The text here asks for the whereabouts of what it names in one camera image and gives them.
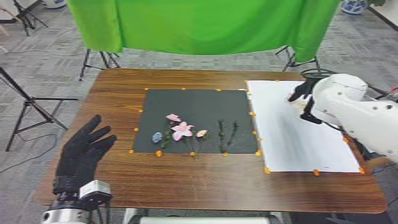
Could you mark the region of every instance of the gloved hand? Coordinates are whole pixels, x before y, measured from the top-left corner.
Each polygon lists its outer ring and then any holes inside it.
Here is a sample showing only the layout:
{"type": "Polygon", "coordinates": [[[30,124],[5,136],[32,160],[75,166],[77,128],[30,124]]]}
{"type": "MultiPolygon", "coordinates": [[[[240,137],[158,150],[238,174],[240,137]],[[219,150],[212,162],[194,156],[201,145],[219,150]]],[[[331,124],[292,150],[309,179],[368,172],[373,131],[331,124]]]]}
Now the gloved hand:
{"type": "Polygon", "coordinates": [[[110,132],[110,127],[107,126],[94,131],[100,123],[101,116],[96,115],[64,145],[53,194],[78,193],[80,187],[94,180],[98,162],[117,140],[116,135],[101,139],[110,132]]]}

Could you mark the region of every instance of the pink flower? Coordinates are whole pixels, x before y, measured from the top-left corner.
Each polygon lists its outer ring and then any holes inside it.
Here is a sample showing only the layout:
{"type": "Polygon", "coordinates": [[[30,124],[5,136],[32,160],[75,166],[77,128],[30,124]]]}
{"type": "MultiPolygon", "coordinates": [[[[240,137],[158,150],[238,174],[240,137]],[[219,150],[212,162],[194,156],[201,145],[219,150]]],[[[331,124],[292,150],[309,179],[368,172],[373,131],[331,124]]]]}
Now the pink flower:
{"type": "Polygon", "coordinates": [[[171,121],[178,121],[178,122],[181,122],[180,116],[178,116],[176,114],[169,114],[169,115],[165,116],[165,118],[167,118],[171,121]]]}
{"type": "Polygon", "coordinates": [[[194,126],[192,125],[187,125],[187,122],[183,121],[181,124],[171,128],[176,131],[173,133],[174,141],[178,141],[183,136],[187,136],[187,137],[192,136],[192,131],[190,131],[190,128],[192,127],[194,126]]]}
{"type": "Polygon", "coordinates": [[[208,130],[201,130],[196,134],[196,137],[197,138],[204,137],[206,133],[208,133],[208,130]]]}

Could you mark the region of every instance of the white sheet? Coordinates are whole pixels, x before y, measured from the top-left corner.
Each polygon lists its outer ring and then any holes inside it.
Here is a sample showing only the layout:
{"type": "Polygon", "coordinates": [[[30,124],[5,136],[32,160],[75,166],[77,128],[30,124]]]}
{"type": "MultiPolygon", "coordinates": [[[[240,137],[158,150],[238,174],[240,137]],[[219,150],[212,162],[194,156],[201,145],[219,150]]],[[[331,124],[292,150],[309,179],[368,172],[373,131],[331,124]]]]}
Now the white sheet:
{"type": "Polygon", "coordinates": [[[300,81],[249,81],[252,111],[265,166],[272,172],[359,172],[359,163],[340,131],[300,119],[286,101],[300,81]]]}

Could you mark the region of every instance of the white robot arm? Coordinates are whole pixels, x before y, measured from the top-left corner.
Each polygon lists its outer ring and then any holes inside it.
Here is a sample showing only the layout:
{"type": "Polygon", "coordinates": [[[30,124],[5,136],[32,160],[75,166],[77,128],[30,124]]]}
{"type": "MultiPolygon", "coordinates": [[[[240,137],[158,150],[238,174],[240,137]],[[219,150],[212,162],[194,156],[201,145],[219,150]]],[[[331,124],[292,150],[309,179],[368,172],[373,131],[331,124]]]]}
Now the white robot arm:
{"type": "Polygon", "coordinates": [[[359,77],[336,74],[313,88],[311,114],[343,126],[348,135],[370,149],[398,162],[398,104],[364,101],[368,84],[359,77]]]}

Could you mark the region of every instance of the light stand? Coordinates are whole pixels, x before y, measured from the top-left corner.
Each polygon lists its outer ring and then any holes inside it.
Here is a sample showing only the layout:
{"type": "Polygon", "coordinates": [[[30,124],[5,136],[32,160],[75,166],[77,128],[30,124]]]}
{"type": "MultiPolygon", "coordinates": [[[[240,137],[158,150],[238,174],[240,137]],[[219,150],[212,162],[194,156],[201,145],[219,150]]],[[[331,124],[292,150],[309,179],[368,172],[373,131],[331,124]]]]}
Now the light stand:
{"type": "Polygon", "coordinates": [[[311,61],[308,61],[308,62],[304,62],[304,63],[297,63],[297,62],[295,62],[295,53],[290,54],[290,46],[284,46],[284,47],[283,47],[283,49],[277,51],[276,55],[279,55],[279,54],[283,53],[283,51],[286,51],[286,55],[288,55],[288,63],[286,63],[286,65],[284,65],[283,72],[286,72],[286,70],[288,70],[290,67],[292,67],[292,68],[293,68],[293,67],[299,67],[299,66],[302,66],[302,65],[306,65],[306,64],[309,64],[309,63],[315,63],[315,65],[316,65],[316,69],[318,69],[318,71],[322,71],[322,68],[320,68],[320,62],[318,62],[318,58],[316,58],[316,56],[315,56],[315,58],[313,58],[311,61]]]}
{"type": "MultiPolygon", "coordinates": [[[[103,52],[103,51],[100,51],[100,55],[101,55],[101,59],[103,59],[105,68],[110,68],[112,63],[116,65],[116,68],[121,68],[119,63],[117,63],[117,61],[114,59],[114,56],[119,58],[119,55],[116,53],[109,53],[109,52],[103,52]]],[[[100,68],[100,67],[96,67],[96,66],[87,64],[89,57],[91,57],[91,49],[87,49],[87,51],[85,51],[84,66],[82,66],[82,71],[80,71],[80,75],[78,75],[78,81],[84,81],[85,68],[96,68],[100,70],[105,70],[103,68],[100,68]]]]}
{"type": "Polygon", "coordinates": [[[21,89],[21,86],[18,85],[18,83],[16,83],[14,79],[11,78],[7,72],[4,71],[4,68],[2,67],[0,67],[0,74],[4,76],[4,79],[2,78],[0,79],[4,80],[4,82],[11,86],[11,88],[14,89],[16,93],[25,98],[21,113],[20,113],[20,117],[18,117],[18,121],[16,121],[16,126],[14,126],[14,130],[13,130],[11,138],[9,138],[9,144],[7,144],[7,148],[5,148],[5,152],[7,152],[9,149],[11,149],[13,142],[14,142],[14,137],[16,137],[16,135],[23,131],[30,130],[32,128],[36,128],[37,126],[41,126],[46,123],[55,123],[61,126],[61,128],[64,128],[64,130],[68,130],[66,125],[61,123],[61,121],[55,118],[55,113],[57,113],[57,110],[59,110],[59,107],[61,107],[62,102],[66,100],[78,100],[78,99],[73,99],[73,98],[36,98],[36,97],[29,96],[27,92],[21,89]],[[39,104],[36,102],[36,101],[48,101],[48,100],[59,101],[59,104],[55,106],[55,109],[53,109],[52,113],[45,110],[45,108],[39,106],[39,104]],[[36,109],[36,111],[39,112],[39,115],[45,118],[45,121],[41,121],[39,123],[32,124],[25,128],[20,128],[20,126],[21,126],[21,120],[23,120],[23,117],[27,115],[25,112],[27,112],[29,107],[32,107],[32,109],[36,109]]]}
{"type": "Polygon", "coordinates": [[[29,15],[32,16],[34,18],[34,21],[37,21],[45,27],[48,27],[46,23],[39,20],[39,18],[34,16],[34,14],[27,11],[27,9],[21,7],[21,4],[16,0],[14,1],[14,6],[16,6],[16,10],[18,10],[18,17],[20,17],[20,20],[21,20],[21,24],[23,24],[23,29],[25,29],[25,33],[27,33],[27,36],[30,36],[29,34],[29,29],[36,29],[36,24],[32,23],[30,19],[29,19],[29,15]]]}

